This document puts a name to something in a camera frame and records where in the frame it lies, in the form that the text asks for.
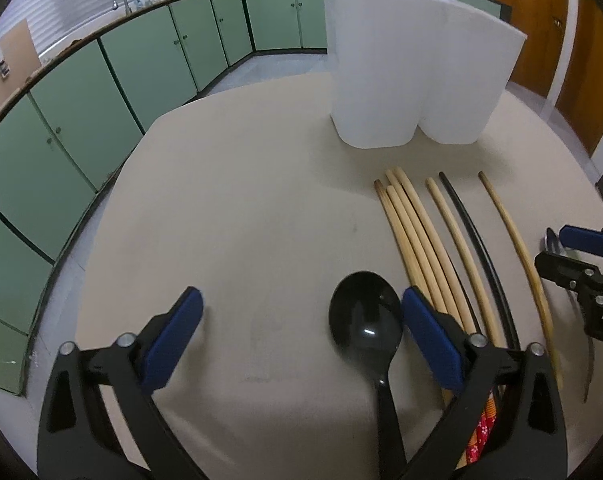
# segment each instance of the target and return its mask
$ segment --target white plastic container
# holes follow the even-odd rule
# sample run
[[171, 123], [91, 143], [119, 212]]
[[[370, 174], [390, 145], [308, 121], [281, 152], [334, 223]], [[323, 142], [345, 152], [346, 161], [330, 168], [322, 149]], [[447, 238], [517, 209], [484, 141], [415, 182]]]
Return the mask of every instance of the white plastic container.
[[[421, 119], [443, 6], [429, 0], [324, 0], [331, 116], [356, 148], [401, 146]], [[409, 7], [411, 19], [407, 20]]]
[[482, 132], [526, 36], [454, 0], [324, 0], [331, 116], [357, 148]]

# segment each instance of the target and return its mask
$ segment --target metal spoon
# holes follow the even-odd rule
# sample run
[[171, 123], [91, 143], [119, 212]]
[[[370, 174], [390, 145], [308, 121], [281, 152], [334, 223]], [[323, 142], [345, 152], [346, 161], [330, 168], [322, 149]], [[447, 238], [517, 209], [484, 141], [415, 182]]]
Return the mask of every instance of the metal spoon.
[[[555, 231], [552, 228], [546, 228], [546, 234], [543, 239], [544, 248], [549, 253], [559, 254], [560, 256], [568, 256], [565, 248], [559, 241], [559, 237], [555, 234]], [[575, 297], [574, 292], [568, 291], [568, 297], [570, 298], [570, 302], [573, 304], [579, 312], [584, 315], [584, 311], [581, 306], [577, 303], [577, 298]], [[593, 382], [593, 373], [595, 371], [595, 343], [593, 342], [593, 338], [590, 336], [586, 336], [588, 341], [588, 368], [586, 371], [585, 377], [585, 385], [584, 385], [584, 404], [588, 400], [588, 391], [590, 391], [590, 384]]]
[[397, 479], [406, 467], [406, 454], [388, 370], [403, 333], [399, 298], [374, 272], [355, 272], [335, 289], [328, 323], [339, 350], [361, 368], [377, 390], [379, 478]]

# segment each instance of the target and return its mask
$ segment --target table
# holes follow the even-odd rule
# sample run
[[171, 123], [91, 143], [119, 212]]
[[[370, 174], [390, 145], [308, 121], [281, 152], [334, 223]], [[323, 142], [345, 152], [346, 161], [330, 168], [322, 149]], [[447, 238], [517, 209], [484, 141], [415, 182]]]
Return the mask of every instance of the table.
[[[326, 73], [282, 78], [159, 118], [118, 177], [88, 261], [81, 348], [139, 332], [187, 285], [203, 291], [204, 319], [154, 399], [212, 480], [376, 478], [373, 390], [335, 351], [327, 315], [335, 286], [355, 270], [381, 274], [398, 293], [409, 285], [373, 189], [387, 168], [411, 177], [472, 294], [424, 186], [446, 172], [494, 260], [523, 346], [544, 341], [537, 311], [477, 172], [492, 180], [531, 253], [547, 226], [603, 227], [603, 203], [577, 162], [507, 91], [472, 145], [418, 132], [400, 148], [357, 150], [335, 132], [330, 85]], [[603, 344], [583, 406], [581, 319], [565, 291], [546, 288], [572, 470], [603, 431]], [[440, 417], [441, 397], [408, 333], [390, 385], [411, 457]], [[106, 402], [117, 418], [113, 397]], [[115, 426], [136, 456], [121, 420]]]

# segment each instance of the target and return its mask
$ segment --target cabinet door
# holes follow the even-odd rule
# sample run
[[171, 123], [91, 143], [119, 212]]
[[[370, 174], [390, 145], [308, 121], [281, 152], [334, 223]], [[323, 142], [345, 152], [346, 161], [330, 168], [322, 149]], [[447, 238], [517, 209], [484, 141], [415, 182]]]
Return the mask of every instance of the cabinet door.
[[242, 0], [211, 0], [229, 64], [253, 51]]
[[188, 64], [201, 91], [228, 64], [211, 0], [181, 0], [170, 4]]
[[0, 319], [29, 333], [53, 266], [0, 220]]
[[299, 48], [299, 22], [295, 0], [246, 0], [257, 50]]
[[324, 0], [297, 0], [300, 14], [301, 46], [326, 48]]
[[114, 28], [102, 42], [144, 129], [197, 94], [168, 7]]
[[0, 323], [0, 388], [21, 393], [28, 337]]
[[496, 18], [498, 18], [501, 14], [501, 5], [496, 4], [495, 2], [491, 2], [490, 0], [458, 0], [465, 4], [469, 4], [477, 9], [481, 9], [488, 14], [492, 14]]
[[94, 190], [44, 125], [28, 96], [0, 123], [0, 211], [55, 259]]
[[142, 138], [96, 41], [31, 90], [44, 118], [99, 189]]

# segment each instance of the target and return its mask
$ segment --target blue gripper pad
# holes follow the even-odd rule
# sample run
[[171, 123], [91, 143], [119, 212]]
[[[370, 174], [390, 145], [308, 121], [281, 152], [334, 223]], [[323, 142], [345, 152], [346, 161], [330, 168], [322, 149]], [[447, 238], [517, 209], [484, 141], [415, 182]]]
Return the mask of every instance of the blue gripper pad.
[[559, 241], [564, 247], [603, 257], [603, 233], [601, 231], [564, 225], [559, 231]]
[[168, 384], [179, 358], [202, 320], [204, 298], [199, 290], [191, 288], [180, 300], [181, 304], [176, 305], [162, 332], [142, 357], [140, 387], [146, 395]]
[[461, 356], [433, 315], [432, 307], [414, 286], [401, 300], [404, 324], [417, 342], [435, 380], [442, 388], [460, 394], [463, 390]]

